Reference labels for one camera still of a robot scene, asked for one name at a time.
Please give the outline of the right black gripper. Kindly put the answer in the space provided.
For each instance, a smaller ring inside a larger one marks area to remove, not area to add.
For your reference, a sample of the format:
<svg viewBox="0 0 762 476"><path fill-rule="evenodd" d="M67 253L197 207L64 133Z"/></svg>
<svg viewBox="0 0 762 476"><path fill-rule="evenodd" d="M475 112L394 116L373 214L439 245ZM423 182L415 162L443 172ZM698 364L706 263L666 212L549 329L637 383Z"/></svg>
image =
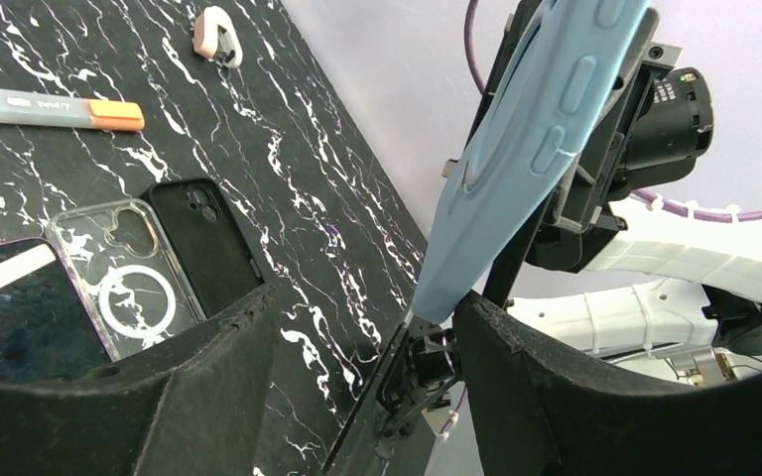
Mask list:
<svg viewBox="0 0 762 476"><path fill-rule="evenodd" d="M483 297L505 309L524 263L579 272L626 224L612 202L684 178L708 149L710 93L679 51L654 42L659 13L646 11L613 89L577 162L493 261Z"/></svg>

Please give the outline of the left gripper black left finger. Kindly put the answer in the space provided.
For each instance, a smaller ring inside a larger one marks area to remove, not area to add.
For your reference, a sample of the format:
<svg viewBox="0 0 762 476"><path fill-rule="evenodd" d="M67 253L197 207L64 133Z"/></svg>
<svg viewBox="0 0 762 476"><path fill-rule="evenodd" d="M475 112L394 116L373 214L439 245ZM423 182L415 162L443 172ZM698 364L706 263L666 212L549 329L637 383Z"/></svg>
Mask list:
<svg viewBox="0 0 762 476"><path fill-rule="evenodd" d="M279 291L69 382L0 384L0 475L248 475Z"/></svg>

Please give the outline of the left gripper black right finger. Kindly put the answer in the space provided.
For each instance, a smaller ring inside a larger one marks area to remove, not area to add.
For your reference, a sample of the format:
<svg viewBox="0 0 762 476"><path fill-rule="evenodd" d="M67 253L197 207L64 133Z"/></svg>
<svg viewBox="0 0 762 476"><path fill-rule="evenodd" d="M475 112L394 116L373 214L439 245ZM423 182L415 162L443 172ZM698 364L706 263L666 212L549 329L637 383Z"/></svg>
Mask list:
<svg viewBox="0 0 762 476"><path fill-rule="evenodd" d="M762 372L708 388L659 380L476 293L453 331L487 475L762 475Z"/></svg>

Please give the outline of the black phone case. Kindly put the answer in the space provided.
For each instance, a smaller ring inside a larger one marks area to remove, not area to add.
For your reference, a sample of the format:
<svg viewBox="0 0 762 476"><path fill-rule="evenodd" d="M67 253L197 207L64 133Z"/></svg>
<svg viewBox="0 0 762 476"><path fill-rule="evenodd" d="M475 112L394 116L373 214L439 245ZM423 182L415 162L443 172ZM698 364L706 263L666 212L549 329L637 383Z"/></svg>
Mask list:
<svg viewBox="0 0 762 476"><path fill-rule="evenodd" d="M140 198L156 214L204 314L265 283L220 187L209 178L157 183Z"/></svg>

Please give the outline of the clear magsafe phone case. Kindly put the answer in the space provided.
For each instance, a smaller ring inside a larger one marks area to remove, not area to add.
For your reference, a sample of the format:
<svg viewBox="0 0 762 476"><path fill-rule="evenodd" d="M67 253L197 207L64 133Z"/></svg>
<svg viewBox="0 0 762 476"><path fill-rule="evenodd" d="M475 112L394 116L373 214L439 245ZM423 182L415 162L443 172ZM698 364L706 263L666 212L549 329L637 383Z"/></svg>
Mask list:
<svg viewBox="0 0 762 476"><path fill-rule="evenodd" d="M205 320L145 201L128 198L65 211L51 219L46 237L111 360L139 353Z"/></svg>

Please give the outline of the purple phone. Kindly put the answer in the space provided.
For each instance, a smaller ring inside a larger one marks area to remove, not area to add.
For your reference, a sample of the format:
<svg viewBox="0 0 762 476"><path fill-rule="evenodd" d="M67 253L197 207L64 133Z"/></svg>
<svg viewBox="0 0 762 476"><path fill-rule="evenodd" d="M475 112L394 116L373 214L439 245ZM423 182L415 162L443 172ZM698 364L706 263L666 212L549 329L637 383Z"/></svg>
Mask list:
<svg viewBox="0 0 762 476"><path fill-rule="evenodd" d="M0 244L0 382L73 380L109 361L53 246Z"/></svg>

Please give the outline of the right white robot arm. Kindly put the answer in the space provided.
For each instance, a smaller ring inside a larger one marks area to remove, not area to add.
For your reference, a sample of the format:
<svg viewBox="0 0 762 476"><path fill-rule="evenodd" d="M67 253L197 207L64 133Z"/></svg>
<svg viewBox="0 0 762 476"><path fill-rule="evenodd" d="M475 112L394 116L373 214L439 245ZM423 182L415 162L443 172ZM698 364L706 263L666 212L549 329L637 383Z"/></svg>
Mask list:
<svg viewBox="0 0 762 476"><path fill-rule="evenodd" d="M653 36L649 10L584 151L496 260L484 293L513 317L612 364L659 359L694 386L732 381L731 356L762 357L762 210L663 197L711 142L703 76ZM630 271L646 284L510 297L523 264Z"/></svg>

